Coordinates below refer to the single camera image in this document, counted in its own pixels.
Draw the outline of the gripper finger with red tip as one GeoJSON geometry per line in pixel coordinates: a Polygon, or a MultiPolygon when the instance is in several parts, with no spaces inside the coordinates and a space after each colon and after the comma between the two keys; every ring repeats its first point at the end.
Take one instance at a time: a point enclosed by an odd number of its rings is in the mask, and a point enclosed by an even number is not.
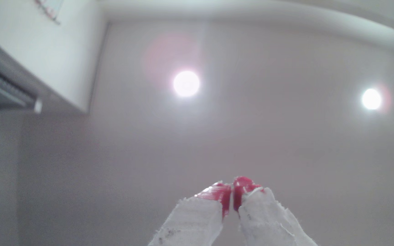
{"type": "Polygon", "coordinates": [[[248,177],[234,179],[233,208],[247,246],[317,246],[272,190],[248,177]]]}
{"type": "Polygon", "coordinates": [[[216,182],[180,200],[148,245],[211,246],[229,214],[231,194],[231,184],[216,182]]]}

